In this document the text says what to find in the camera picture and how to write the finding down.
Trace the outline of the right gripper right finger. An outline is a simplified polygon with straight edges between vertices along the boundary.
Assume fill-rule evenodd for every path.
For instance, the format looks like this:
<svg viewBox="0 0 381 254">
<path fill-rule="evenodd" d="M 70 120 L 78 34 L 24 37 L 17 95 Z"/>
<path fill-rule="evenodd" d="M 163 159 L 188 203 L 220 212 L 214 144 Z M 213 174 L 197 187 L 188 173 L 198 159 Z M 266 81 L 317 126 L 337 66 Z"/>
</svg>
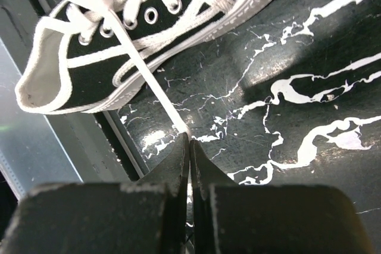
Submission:
<svg viewBox="0 0 381 254">
<path fill-rule="evenodd" d="M 322 185 L 243 186 L 192 140 L 196 253 L 373 253 L 349 198 Z"/>
</svg>

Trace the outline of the black white sneaker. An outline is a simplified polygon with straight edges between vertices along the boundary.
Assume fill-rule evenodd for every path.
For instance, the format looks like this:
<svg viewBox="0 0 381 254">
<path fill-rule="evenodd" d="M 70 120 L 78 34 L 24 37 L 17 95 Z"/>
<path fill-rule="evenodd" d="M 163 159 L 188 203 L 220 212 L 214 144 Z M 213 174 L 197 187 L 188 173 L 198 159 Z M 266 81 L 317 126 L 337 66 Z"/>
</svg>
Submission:
<svg viewBox="0 0 381 254">
<path fill-rule="evenodd" d="M 60 0 L 35 28 L 15 87 L 32 114 L 119 109 L 148 85 L 174 127 L 188 131 L 154 77 L 167 59 L 233 30 L 272 0 Z"/>
</svg>

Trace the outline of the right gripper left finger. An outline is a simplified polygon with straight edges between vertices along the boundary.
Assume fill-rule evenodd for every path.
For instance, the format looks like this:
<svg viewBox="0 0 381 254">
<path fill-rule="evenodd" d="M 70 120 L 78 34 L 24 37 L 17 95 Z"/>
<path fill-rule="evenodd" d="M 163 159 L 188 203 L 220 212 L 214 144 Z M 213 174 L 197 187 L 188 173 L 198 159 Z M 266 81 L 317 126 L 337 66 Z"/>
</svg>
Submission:
<svg viewBox="0 0 381 254">
<path fill-rule="evenodd" d="M 19 203 L 2 253 L 184 253 L 189 139 L 130 183 L 51 183 Z"/>
</svg>

